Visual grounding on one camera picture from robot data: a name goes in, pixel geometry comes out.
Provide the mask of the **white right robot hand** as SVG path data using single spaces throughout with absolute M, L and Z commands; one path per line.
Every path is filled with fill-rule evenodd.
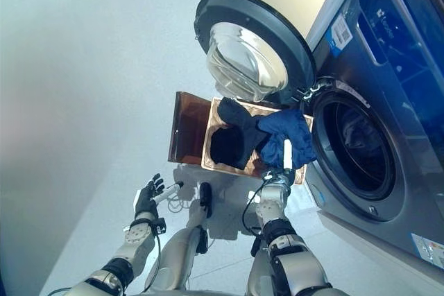
M 294 183 L 293 148 L 289 139 L 271 137 L 261 151 L 263 162 L 274 172 Z

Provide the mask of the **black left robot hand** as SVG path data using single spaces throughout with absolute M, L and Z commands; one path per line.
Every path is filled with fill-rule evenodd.
M 142 218 L 143 214 L 150 214 L 154 218 L 158 218 L 157 206 L 176 194 L 183 186 L 182 181 L 175 182 L 171 186 L 165 186 L 161 175 L 159 173 L 154 174 L 145 187 L 136 193 L 134 203 L 135 220 Z

